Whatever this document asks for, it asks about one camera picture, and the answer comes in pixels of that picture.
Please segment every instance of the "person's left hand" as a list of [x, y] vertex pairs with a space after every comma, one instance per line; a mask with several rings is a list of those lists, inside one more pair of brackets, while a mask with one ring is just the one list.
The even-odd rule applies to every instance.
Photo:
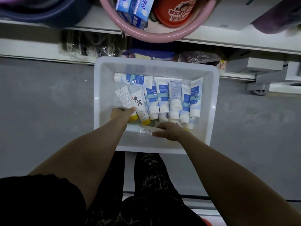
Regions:
[[131, 115], [133, 114], [133, 112], [135, 112], [136, 108], [133, 107], [129, 110], [121, 110], [119, 108], [113, 108], [112, 109], [112, 114], [111, 114], [111, 120], [115, 119], [115, 118], [120, 118], [122, 121], [126, 123], [129, 122]]

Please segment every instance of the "hand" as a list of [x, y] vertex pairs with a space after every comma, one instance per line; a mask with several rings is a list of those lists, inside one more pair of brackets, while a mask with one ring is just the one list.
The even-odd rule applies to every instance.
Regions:
[[185, 132], [183, 128], [181, 128], [178, 124], [172, 122], [161, 123], [158, 128], [166, 129], [162, 132], [153, 132], [152, 136], [154, 137], [162, 137], [171, 141], [178, 141], [179, 137]]
[[119, 108], [113, 108], [112, 109], [112, 114], [111, 114], [111, 120], [115, 118], [120, 118], [122, 121], [124, 121], [124, 124], [128, 123], [130, 120], [131, 115], [133, 112], [135, 112], [136, 108], [133, 107], [129, 110], [121, 110]]

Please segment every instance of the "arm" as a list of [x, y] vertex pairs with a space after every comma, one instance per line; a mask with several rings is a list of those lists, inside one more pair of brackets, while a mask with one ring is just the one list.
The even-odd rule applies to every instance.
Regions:
[[111, 121], [71, 141], [29, 175], [54, 174], [67, 178], [81, 190], [88, 209], [134, 111], [135, 108], [128, 111], [114, 108]]
[[178, 141], [193, 163], [227, 225], [301, 225], [301, 214], [246, 168], [207, 146], [174, 123], [153, 136]]

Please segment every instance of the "person's right arm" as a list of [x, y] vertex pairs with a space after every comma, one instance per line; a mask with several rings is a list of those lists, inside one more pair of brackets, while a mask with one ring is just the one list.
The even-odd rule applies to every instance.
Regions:
[[216, 209], [231, 226], [301, 225], [301, 214], [246, 168], [174, 123], [153, 136], [178, 141], [187, 152]]

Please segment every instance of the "person's left arm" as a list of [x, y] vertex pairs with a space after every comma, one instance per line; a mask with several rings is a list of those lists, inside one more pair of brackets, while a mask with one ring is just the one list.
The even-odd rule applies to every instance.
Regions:
[[81, 190], [88, 209], [134, 111], [135, 108], [127, 111], [114, 108], [111, 121], [71, 141], [29, 175], [54, 174], [67, 178]]

